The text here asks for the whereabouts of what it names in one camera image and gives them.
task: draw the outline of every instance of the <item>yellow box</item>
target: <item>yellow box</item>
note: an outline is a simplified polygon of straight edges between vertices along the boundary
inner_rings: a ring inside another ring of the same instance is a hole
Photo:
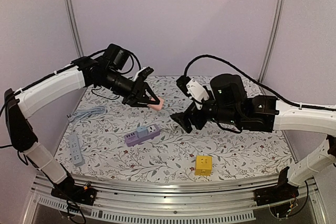
[[[210,176],[212,171],[212,157],[196,156],[195,175]]]

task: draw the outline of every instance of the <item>white power strip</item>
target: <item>white power strip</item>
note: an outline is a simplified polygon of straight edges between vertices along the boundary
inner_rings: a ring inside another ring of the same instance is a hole
[[[69,135],[69,145],[73,164],[75,166],[83,165],[85,161],[83,159],[82,152],[80,151],[80,145],[77,134]]]

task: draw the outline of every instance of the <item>white wall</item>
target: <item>white wall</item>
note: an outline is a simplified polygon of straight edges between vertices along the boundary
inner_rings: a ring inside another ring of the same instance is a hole
[[[336,0],[285,0],[265,84],[286,98],[336,104]],[[288,132],[301,159],[324,135]],[[336,169],[316,176],[330,223],[336,220]]]
[[[64,0],[0,0],[0,6],[2,93],[24,87],[77,57]],[[40,142],[52,152],[80,93],[50,104],[30,120]],[[4,122],[3,115],[0,145],[10,143]],[[0,157],[0,223],[18,224],[35,170],[22,164],[12,148],[0,150]]]
[[[85,54],[111,42],[132,50],[156,75],[181,75],[200,54],[225,58],[257,77],[276,0],[73,0]],[[216,61],[191,74],[232,70]]]

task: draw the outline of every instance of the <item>table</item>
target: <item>table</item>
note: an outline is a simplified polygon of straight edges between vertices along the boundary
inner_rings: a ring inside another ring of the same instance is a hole
[[[212,77],[195,77],[209,86]],[[121,179],[142,182],[175,183],[207,182],[251,178],[278,173],[293,162],[281,131],[272,133],[248,132],[234,134],[207,123],[201,130],[185,133],[170,119],[184,111],[190,100],[177,88],[177,77],[148,77],[154,93],[165,100],[161,111],[131,108],[121,104],[121,98],[111,101],[98,97],[87,89],[78,109],[104,106],[106,113],[92,116],[75,124],[69,123],[55,154],[56,160],[73,174],[98,179]],[[258,86],[243,79],[249,97],[261,94]],[[97,94],[116,97],[101,89]],[[141,145],[127,147],[124,136],[138,126],[156,123],[161,135]],[[75,132],[80,141],[85,164],[72,164],[68,136]],[[195,158],[209,155],[213,160],[210,176],[195,176]]]

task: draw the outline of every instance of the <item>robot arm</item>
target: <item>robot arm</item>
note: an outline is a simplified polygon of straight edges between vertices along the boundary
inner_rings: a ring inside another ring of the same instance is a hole
[[[123,97],[122,103],[145,107],[159,104],[158,97],[145,79],[154,70],[143,68],[133,80],[124,77],[121,70],[132,53],[111,44],[104,54],[96,59],[82,57],[63,69],[14,92],[5,92],[5,117],[12,146],[23,152],[33,165],[39,168],[54,183],[52,195],[93,205],[96,190],[76,186],[71,175],[59,164],[50,152],[38,143],[38,138],[27,119],[45,105],[59,97],[90,85],[103,86]]]
[[[327,134],[327,140],[312,153],[280,172],[276,186],[255,190],[257,205],[298,196],[298,186],[336,162],[336,106],[317,110],[307,109],[316,108],[313,104],[295,107],[268,95],[248,98],[240,76],[232,74],[214,77],[210,81],[212,92],[185,76],[178,79],[177,86],[193,102],[185,112],[173,114],[171,118],[188,133],[192,125],[201,130],[207,121],[211,121],[218,126],[219,123],[234,125],[239,129],[236,133],[242,130],[300,130]]]

